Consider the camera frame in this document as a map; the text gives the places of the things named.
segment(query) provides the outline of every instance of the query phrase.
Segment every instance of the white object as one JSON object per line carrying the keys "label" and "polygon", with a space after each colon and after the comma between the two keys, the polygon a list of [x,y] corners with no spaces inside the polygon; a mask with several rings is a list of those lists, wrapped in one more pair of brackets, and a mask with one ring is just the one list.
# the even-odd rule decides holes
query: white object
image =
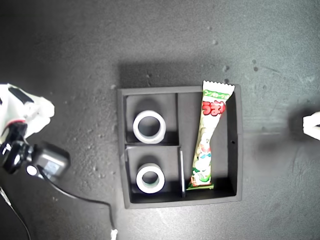
{"label": "white object", "polygon": [[317,125],[320,125],[320,111],[303,118],[303,132],[320,140],[320,127]]}
{"label": "white object", "polygon": [[[160,128],[159,128],[158,132],[153,136],[143,135],[139,130],[139,123],[141,122],[142,119],[144,119],[146,117],[153,117],[153,118],[157,119],[160,123]],[[135,137],[142,143],[158,144],[165,137],[166,122],[165,122],[164,118],[159,113],[157,113],[155,111],[151,111],[151,110],[142,111],[136,116],[136,118],[133,121],[133,133],[134,133]]]}
{"label": "white object", "polygon": [[[147,183],[142,179],[142,177],[148,172],[157,174],[157,179],[155,182]],[[143,164],[138,170],[138,174],[136,175],[136,184],[142,192],[146,194],[154,194],[159,192],[164,187],[165,175],[157,164],[146,163]]]}
{"label": "white object", "polygon": [[[31,101],[20,100],[12,89],[21,91]],[[54,115],[55,106],[44,97],[29,94],[11,84],[0,84],[0,137],[10,123],[18,121],[27,123],[24,136],[27,138],[48,125]]]}
{"label": "white object", "polygon": [[38,173],[38,170],[36,169],[36,167],[29,165],[26,167],[26,172],[30,175],[30,176],[35,176]]}
{"label": "white object", "polygon": [[111,240],[116,240],[117,239],[117,234],[118,234],[118,230],[117,229],[111,230]]}

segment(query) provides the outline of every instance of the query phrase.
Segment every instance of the green snack wrapper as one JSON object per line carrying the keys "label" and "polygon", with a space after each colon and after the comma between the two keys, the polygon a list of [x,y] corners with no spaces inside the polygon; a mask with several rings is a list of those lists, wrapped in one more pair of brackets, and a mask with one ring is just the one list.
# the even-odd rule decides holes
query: green snack wrapper
{"label": "green snack wrapper", "polygon": [[191,181],[187,190],[213,189],[211,183],[210,140],[226,109],[226,101],[235,86],[219,82],[203,81],[203,97],[199,132],[194,151]]}

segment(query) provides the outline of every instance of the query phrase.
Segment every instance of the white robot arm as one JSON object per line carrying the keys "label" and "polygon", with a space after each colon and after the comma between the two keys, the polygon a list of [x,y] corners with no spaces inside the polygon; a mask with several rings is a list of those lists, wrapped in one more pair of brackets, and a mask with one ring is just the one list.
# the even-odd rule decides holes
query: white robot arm
{"label": "white robot arm", "polygon": [[38,133],[50,123],[55,106],[44,97],[29,94],[11,84],[0,84],[0,143],[4,130],[11,123],[25,122],[24,138]]}
{"label": "white robot arm", "polygon": [[303,132],[320,140],[320,111],[303,118]]}

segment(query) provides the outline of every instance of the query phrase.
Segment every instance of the black cable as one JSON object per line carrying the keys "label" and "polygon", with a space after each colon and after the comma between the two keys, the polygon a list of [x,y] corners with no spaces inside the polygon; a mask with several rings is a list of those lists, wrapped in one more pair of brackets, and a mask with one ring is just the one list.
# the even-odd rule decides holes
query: black cable
{"label": "black cable", "polygon": [[22,217],[22,214],[19,212],[19,210],[13,206],[11,200],[9,199],[7,193],[5,192],[5,190],[0,187],[0,191],[1,191],[1,196],[3,197],[3,199],[5,200],[6,204],[9,205],[9,207],[11,208],[11,210],[14,212],[15,216],[19,219],[19,221],[22,223],[25,231],[26,231],[26,234],[28,236],[28,240],[31,240],[31,235],[30,235],[30,231],[27,227],[27,224],[26,224],[26,221],[25,219]]}
{"label": "black cable", "polygon": [[30,235],[29,229],[27,227],[26,221],[24,220],[24,218],[22,217],[22,215],[20,214],[20,212],[17,209],[14,209],[12,206],[10,206],[10,207],[11,207],[12,211],[14,212],[14,214],[16,215],[16,217],[20,220],[20,222],[24,226],[26,234],[28,235],[28,240],[31,240],[31,235]]}
{"label": "black cable", "polygon": [[84,201],[84,202],[92,203],[92,204],[106,205],[106,206],[109,208],[109,217],[110,217],[110,223],[111,223],[112,230],[115,230],[115,229],[116,229],[115,223],[114,223],[114,219],[113,219],[113,216],[112,216],[112,208],[111,208],[110,203],[105,202],[105,201],[92,200],[92,199],[84,198],[84,197],[81,197],[81,196],[73,195],[73,194],[71,194],[71,193],[69,193],[69,192],[61,189],[59,186],[57,186],[55,183],[53,183],[53,182],[46,176],[43,167],[37,165],[37,168],[39,169],[39,172],[40,172],[41,176],[43,177],[43,179],[44,179],[47,183],[49,183],[55,190],[57,190],[57,191],[59,191],[60,193],[68,196],[69,198],[77,199],[77,200],[82,200],[82,201]]}

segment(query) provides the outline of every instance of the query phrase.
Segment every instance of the dust speck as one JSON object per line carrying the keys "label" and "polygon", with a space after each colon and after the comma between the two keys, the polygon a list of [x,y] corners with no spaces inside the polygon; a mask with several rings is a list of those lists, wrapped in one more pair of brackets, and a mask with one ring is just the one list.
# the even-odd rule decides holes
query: dust speck
{"label": "dust speck", "polygon": [[229,69],[230,69],[229,66],[224,65],[223,68],[222,68],[222,71],[226,73]]}

